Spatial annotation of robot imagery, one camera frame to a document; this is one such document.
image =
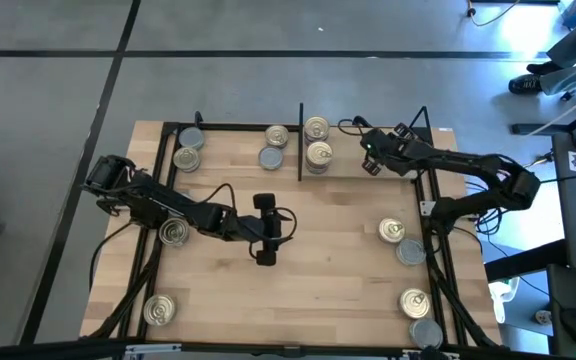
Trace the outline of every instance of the wooden table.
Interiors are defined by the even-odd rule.
[[[138,167],[152,171],[162,125],[154,121],[135,124],[127,157]],[[437,148],[456,149],[452,130],[433,129],[432,134]],[[297,133],[290,134],[284,164],[276,171],[258,166],[258,152],[265,144],[263,132],[206,131],[205,136],[201,167],[191,174],[179,172],[176,190],[203,199],[228,182],[235,189],[239,214],[256,216],[252,196],[273,192],[277,206],[297,214],[299,226],[294,239],[280,248],[274,267],[257,266],[248,255],[247,243],[225,243],[194,230],[183,247],[165,247],[155,293],[175,298],[178,312],[170,324],[149,327],[147,339],[413,346],[408,334],[411,320],[399,309],[398,297],[410,287],[429,291],[426,266],[402,265],[394,248],[376,235],[379,221],[394,217],[405,224],[407,237],[421,239],[410,181],[389,176],[312,177],[304,172],[303,181],[298,182]],[[167,144],[161,179],[166,179],[174,138]],[[349,147],[359,147],[357,138],[346,141]],[[363,171],[360,163],[356,168],[357,174]],[[438,171],[437,176],[442,195],[464,196],[461,175]],[[212,201],[229,204],[229,194],[223,191]],[[127,221],[127,213],[111,218],[107,233]],[[284,224],[284,233],[290,226]],[[465,222],[458,226],[474,231]],[[130,227],[103,248],[82,335],[97,329],[124,295],[138,233],[137,227]],[[149,241],[154,241],[154,231]],[[451,233],[450,244],[463,303],[487,335],[500,342],[479,245],[459,231]],[[136,334],[142,299],[135,304],[129,335]],[[443,309],[449,340],[455,343],[445,299]]]

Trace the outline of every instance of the tin can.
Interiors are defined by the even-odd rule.
[[[259,152],[259,166],[266,170],[279,169],[283,161],[284,154],[275,147],[266,146]]]
[[[161,224],[158,233],[162,243],[179,247],[188,242],[190,226],[186,220],[173,217]]]
[[[204,133],[197,127],[186,128],[179,134],[179,144],[199,150],[204,146]]]
[[[410,318],[420,319],[428,314],[430,299],[425,292],[411,288],[399,297],[399,308]]]
[[[283,149],[288,144],[288,129],[285,126],[273,125],[266,129],[266,143]]]
[[[432,319],[419,319],[408,328],[412,341],[420,349],[428,346],[438,349],[444,339],[444,333],[441,327]]]
[[[306,169],[313,174],[323,174],[332,162],[332,148],[325,142],[314,142],[306,150]]]
[[[191,147],[183,147],[177,150],[172,157],[172,161],[183,172],[193,172],[197,170],[201,163],[199,152]]]
[[[306,144],[311,144],[317,141],[325,141],[328,139],[330,132],[330,124],[328,121],[319,116],[313,116],[306,120],[304,124],[304,138]]]
[[[397,257],[404,265],[415,266],[426,260],[426,252],[419,241],[403,239],[397,246]]]
[[[406,235],[406,227],[399,220],[385,218],[379,223],[379,239],[387,244],[396,244]]]
[[[175,316],[175,302],[168,295],[153,295],[144,304],[144,320],[150,325],[166,325],[173,316]]]

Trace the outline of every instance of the desk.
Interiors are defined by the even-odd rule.
[[[135,124],[127,157],[137,167],[152,171],[162,126],[162,122],[154,121]],[[451,130],[433,129],[432,134],[436,147],[456,149]],[[270,268],[255,265],[247,243],[224,243],[194,231],[183,247],[164,248],[155,293],[174,297],[179,310],[172,323],[149,327],[147,339],[413,346],[408,334],[411,320],[398,309],[398,297],[409,287],[429,291],[426,267],[400,264],[394,249],[376,235],[381,218],[390,216],[405,224],[409,237],[421,238],[410,181],[304,176],[298,182],[296,133],[290,134],[284,164],[276,171],[258,166],[257,154],[265,142],[263,133],[209,130],[205,136],[201,167],[191,174],[178,173],[176,190],[202,199],[216,186],[229,182],[235,189],[240,214],[257,214],[252,196],[273,192],[278,206],[289,207],[297,214],[299,226],[294,239],[278,252],[277,265]],[[174,136],[168,139],[164,164],[170,163],[174,141]],[[347,146],[359,147],[353,141],[357,140],[349,138]],[[166,179],[167,173],[165,165],[160,178]],[[438,171],[437,177],[442,195],[464,196],[461,175]],[[226,192],[213,201],[230,203]],[[127,221],[123,213],[111,218],[107,232]],[[291,225],[284,226],[286,232]],[[472,225],[459,226],[473,230]],[[138,228],[129,228],[103,248],[82,335],[96,330],[126,291],[138,233]],[[151,232],[149,242],[153,241]],[[487,335],[500,343],[479,244],[454,231],[450,246],[463,303]],[[141,298],[135,303],[129,335],[136,334],[142,303]],[[445,299],[443,310],[448,338],[454,343],[452,313]]]
[[[552,305],[553,337],[549,339],[552,355],[576,357],[576,345],[564,330],[559,318],[560,305],[576,308],[576,270],[557,265],[549,265],[548,288],[550,289]]]
[[[552,138],[557,177],[576,175],[568,165],[568,152],[575,151],[569,134],[555,134]],[[576,179],[561,181],[559,201],[564,225],[562,240],[524,251],[486,264],[488,279],[495,281],[546,268],[549,264],[570,265],[576,268]]]

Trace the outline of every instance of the metal can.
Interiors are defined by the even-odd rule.
[[[172,157],[172,161],[183,172],[193,172],[197,170],[201,163],[199,152],[190,147],[183,147],[177,150]]]
[[[396,244],[406,235],[406,227],[399,220],[385,218],[379,223],[379,239],[387,244]]]
[[[332,148],[325,142],[314,142],[306,150],[306,169],[313,174],[323,174],[332,162]]]
[[[328,124],[328,120],[319,116],[311,117],[306,120],[306,123],[304,124],[304,138],[306,139],[306,144],[328,139],[329,132],[330,124]]]
[[[438,349],[444,340],[444,333],[441,327],[432,319],[419,319],[408,328],[412,341],[420,349],[428,346]]]
[[[144,320],[150,325],[166,325],[173,316],[175,316],[175,302],[168,295],[153,295],[144,304]]]
[[[275,147],[266,146],[259,152],[259,166],[266,170],[279,169],[283,161],[284,154]]]
[[[182,246],[188,242],[190,226],[182,218],[170,218],[159,227],[159,239],[162,243],[172,246]]]
[[[419,265],[426,260],[426,252],[419,241],[403,239],[397,246],[397,257],[404,265]]]
[[[204,133],[197,127],[186,128],[179,134],[179,144],[199,150],[204,146]]]
[[[425,292],[411,288],[399,297],[399,308],[410,318],[420,319],[430,310],[430,299]]]
[[[285,126],[273,125],[266,129],[266,143],[283,149],[288,144],[288,129]]]

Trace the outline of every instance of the gray floor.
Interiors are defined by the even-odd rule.
[[[478,6],[488,18],[501,6]],[[0,49],[114,49],[130,1],[0,0]],[[566,33],[557,9],[518,6],[476,28],[460,0],[143,1],[129,49],[521,51],[530,58]],[[94,117],[110,59],[0,59],[0,345],[14,343]],[[423,105],[452,127],[461,150],[503,152],[526,163],[547,138],[511,136],[513,122],[545,122],[575,104],[516,97],[508,79],[525,62],[420,59],[125,59],[95,157],[123,154],[136,120],[296,123],[361,114],[407,122]],[[552,168],[538,169],[542,178]],[[544,190],[504,220],[493,241],[531,248],[560,236]],[[38,341],[74,339],[87,300],[87,267],[107,218],[84,194]],[[506,338],[512,338],[509,329]],[[542,351],[522,348],[523,350]]]

